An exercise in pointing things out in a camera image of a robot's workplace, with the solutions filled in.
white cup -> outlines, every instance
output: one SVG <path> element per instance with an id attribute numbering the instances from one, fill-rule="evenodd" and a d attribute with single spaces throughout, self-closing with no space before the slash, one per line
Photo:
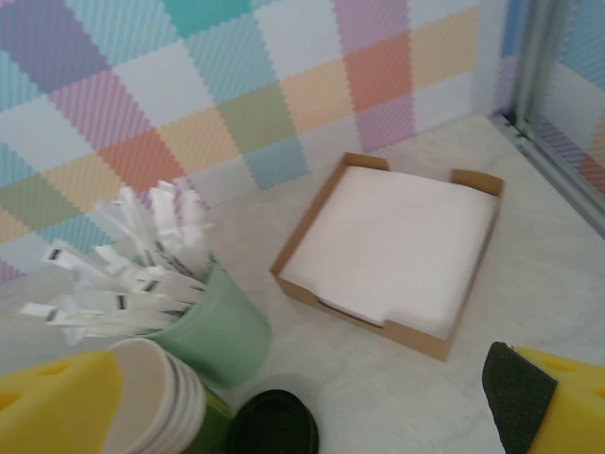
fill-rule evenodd
<path id="1" fill-rule="evenodd" d="M 122 376 L 122 393 L 103 454 L 130 454 L 165 425 L 175 402 L 176 377 L 164 350 L 145 339 L 110 347 Z"/>
<path id="2" fill-rule="evenodd" d="M 146 339 L 113 345 L 122 395 L 103 454 L 179 454 L 199 432 L 206 391 L 180 359 Z"/>
<path id="3" fill-rule="evenodd" d="M 184 445 L 184 447 L 187 447 L 193 440 L 193 436 L 195 436 L 195 434 L 191 436 L 189 429 L 192 418 L 196 416 L 196 413 L 203 412 L 202 407 L 196 408 L 195 405 L 197 401 L 196 393 L 199 392 L 196 390 L 195 384 L 191 381 L 188 371 L 185 369 L 189 366 L 186 366 L 171 355 L 169 360 L 175 366 L 180 384 L 181 392 L 177 397 L 178 404 L 172 414 L 171 420 L 168 421 L 162 430 L 162 436 L 153 445 L 148 447 L 148 451 L 144 452 L 180 453 L 182 449 L 179 449 L 179 446 Z"/>

stacked paper cups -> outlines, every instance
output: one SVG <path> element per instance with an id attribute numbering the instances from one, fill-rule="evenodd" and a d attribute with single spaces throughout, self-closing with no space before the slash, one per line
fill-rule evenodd
<path id="1" fill-rule="evenodd" d="M 123 340 L 111 350 L 123 388 L 103 454 L 178 454 L 191 444 L 220 452 L 229 409 L 189 366 L 150 340 Z"/>

colorful checkered backsplash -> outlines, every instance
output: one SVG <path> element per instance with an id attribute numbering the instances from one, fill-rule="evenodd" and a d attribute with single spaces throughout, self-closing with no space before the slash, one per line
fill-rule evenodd
<path id="1" fill-rule="evenodd" d="M 0 0 L 0 282 L 187 175 L 210 204 L 471 111 L 479 0 Z"/>

purple square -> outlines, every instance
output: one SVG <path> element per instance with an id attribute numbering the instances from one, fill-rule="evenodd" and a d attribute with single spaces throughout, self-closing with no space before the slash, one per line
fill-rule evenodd
<path id="1" fill-rule="evenodd" d="M 19 0 L 2 7 L 0 47 L 46 93 L 109 67 L 59 0 Z"/>
<path id="2" fill-rule="evenodd" d="M 355 116 L 361 145 L 368 152 L 414 135 L 413 95 L 401 96 Z"/>
<path id="3" fill-rule="evenodd" d="M 0 260 L 0 284 L 23 276 L 23 273 L 13 268 L 9 263 Z"/>
<path id="4" fill-rule="evenodd" d="M 406 0 L 334 0 L 345 54 L 407 32 Z"/>
<path id="5" fill-rule="evenodd" d="M 96 150 L 151 129 L 139 105 L 112 71 L 72 83 L 48 97 Z"/>
<path id="6" fill-rule="evenodd" d="M 573 168 L 582 167 L 586 157 L 584 150 L 578 147 L 569 137 L 543 116 L 538 119 L 536 132 L 567 164 Z"/>

yellow square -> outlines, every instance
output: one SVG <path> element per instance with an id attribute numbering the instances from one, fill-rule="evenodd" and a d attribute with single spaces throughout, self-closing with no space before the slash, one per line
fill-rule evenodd
<path id="1" fill-rule="evenodd" d="M 237 145 L 214 107 L 158 128 L 185 173 L 239 156 Z"/>
<path id="2" fill-rule="evenodd" d="M 94 210 L 99 199 L 116 199 L 120 187 L 125 185 L 96 154 L 46 170 L 42 176 L 82 213 Z"/>
<path id="3" fill-rule="evenodd" d="M 410 31 L 413 89 L 475 68 L 479 8 Z"/>
<path id="4" fill-rule="evenodd" d="M 31 230 L 19 219 L 0 209 L 0 243 L 30 234 Z"/>
<path id="5" fill-rule="evenodd" d="M 312 130 L 353 112 L 344 62 L 322 66 L 280 80 L 296 132 Z"/>
<path id="6" fill-rule="evenodd" d="M 596 127 L 593 140 L 588 148 L 588 154 L 600 166 L 605 167 L 605 115 L 601 116 L 599 125 Z"/>

